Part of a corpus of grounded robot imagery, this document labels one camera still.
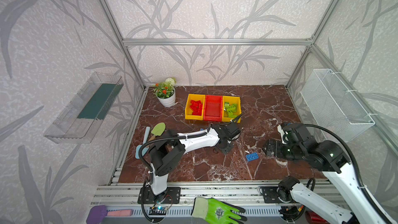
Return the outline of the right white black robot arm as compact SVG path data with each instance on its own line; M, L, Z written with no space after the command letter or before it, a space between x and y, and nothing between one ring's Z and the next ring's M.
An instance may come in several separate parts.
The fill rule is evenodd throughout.
M262 150L268 157L306 161L321 172L339 191L349 209L343 209L319 196L293 176L278 184L279 201L310 208L330 224L393 224L395 220L364 184L358 163L348 145L332 131L315 125L336 141L317 142L308 130L310 124L283 123L278 126L281 140L270 139Z

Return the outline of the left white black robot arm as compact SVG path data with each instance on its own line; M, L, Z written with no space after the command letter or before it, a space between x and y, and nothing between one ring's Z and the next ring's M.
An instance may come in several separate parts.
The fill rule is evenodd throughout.
M215 147L224 155L233 148L233 142L241 135L236 121L210 124L208 128L191 133L165 131L159 138L143 144L138 157L149 170L149 186L155 196L167 191L169 173L179 164L182 157L201 148Z

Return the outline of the blue lego brick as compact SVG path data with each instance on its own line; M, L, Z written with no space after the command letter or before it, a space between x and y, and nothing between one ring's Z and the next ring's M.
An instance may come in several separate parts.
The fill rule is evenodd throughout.
M259 159L259 155L255 153L250 153L245 155L247 162L255 161Z

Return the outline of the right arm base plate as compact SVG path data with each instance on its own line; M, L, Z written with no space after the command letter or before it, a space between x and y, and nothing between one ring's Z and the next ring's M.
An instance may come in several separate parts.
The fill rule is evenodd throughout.
M266 204L280 204L282 201L279 199L277 186L263 186L260 187L260 193Z

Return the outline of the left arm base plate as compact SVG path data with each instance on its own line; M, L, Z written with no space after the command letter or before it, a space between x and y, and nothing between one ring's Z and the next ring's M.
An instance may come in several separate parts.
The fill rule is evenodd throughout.
M138 204L178 204L181 188L168 187L165 192L155 195L150 186L141 188L138 195Z

